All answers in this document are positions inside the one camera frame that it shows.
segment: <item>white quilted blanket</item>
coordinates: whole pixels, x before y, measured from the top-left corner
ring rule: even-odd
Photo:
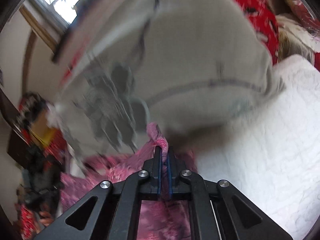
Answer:
[[[229,180],[301,240],[320,215],[320,73],[297,55],[276,68],[284,92],[189,147],[204,179]]]

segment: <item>gray stripe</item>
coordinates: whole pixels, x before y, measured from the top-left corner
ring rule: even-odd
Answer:
[[[144,37],[150,28],[151,20],[154,17],[158,7],[159,7],[159,0],[155,0],[154,6],[153,6],[154,14],[144,24],[138,43],[132,49],[131,53],[129,54],[129,56],[125,61],[126,64],[129,65],[133,73],[136,72],[141,67],[143,58],[145,56],[145,51],[146,51]],[[132,64],[132,61],[134,58],[137,58],[136,64]]]
[[[223,79],[223,80],[209,79],[208,81],[199,81],[199,82],[189,83],[187,85],[181,85],[181,86],[169,88],[147,99],[146,103],[148,107],[151,107],[154,104],[158,103],[159,101],[162,101],[168,97],[171,97],[177,94],[182,94],[182,93],[186,93],[186,92],[196,90],[196,89],[201,89],[201,88],[215,88],[215,87],[223,87],[223,86],[242,87],[242,88],[253,90],[258,93],[261,93],[262,91],[261,87],[257,87],[256,85],[251,84],[249,82],[245,82],[245,81],[240,81],[236,79]]]

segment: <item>pink blanket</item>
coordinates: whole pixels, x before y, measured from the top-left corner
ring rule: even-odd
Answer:
[[[151,123],[147,126],[150,141],[134,155],[117,155],[112,157],[93,156],[86,160],[89,171],[86,179],[80,179],[63,173],[61,181],[65,188],[61,191],[61,203],[65,212],[88,191],[102,180],[112,183],[125,180],[129,175],[141,170],[145,160],[153,157],[156,146],[162,148],[162,162],[166,163],[168,143],[158,126]],[[196,172],[192,152],[176,155],[186,162],[188,169]],[[162,167],[161,201],[142,201],[138,226],[138,240],[143,239],[191,239],[187,201],[168,201],[167,166]]]

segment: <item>red cloth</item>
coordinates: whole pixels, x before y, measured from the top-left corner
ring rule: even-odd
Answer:
[[[235,0],[252,23],[255,31],[271,53],[273,64],[278,62],[279,34],[276,16],[266,0]]]
[[[23,240],[31,239],[36,232],[36,226],[34,223],[33,213],[26,208],[25,205],[21,205],[21,237]]]
[[[320,71],[320,53],[315,53],[315,68]]]

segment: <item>red patterned fabric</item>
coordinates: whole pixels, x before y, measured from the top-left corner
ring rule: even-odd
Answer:
[[[287,0],[293,14],[297,16],[302,24],[310,33],[320,36],[320,21],[314,19],[301,0]]]
[[[235,0],[252,23],[257,36],[271,53],[273,64],[278,62],[278,24],[266,0]]]
[[[33,212],[28,210],[25,205],[21,205],[21,237],[23,240],[31,239],[36,232]]]
[[[67,147],[67,142],[63,138],[62,132],[58,130],[52,141],[50,142],[50,145],[44,150],[44,157],[47,157],[48,155],[53,155],[57,161],[59,161],[61,164],[64,163],[64,151]]]

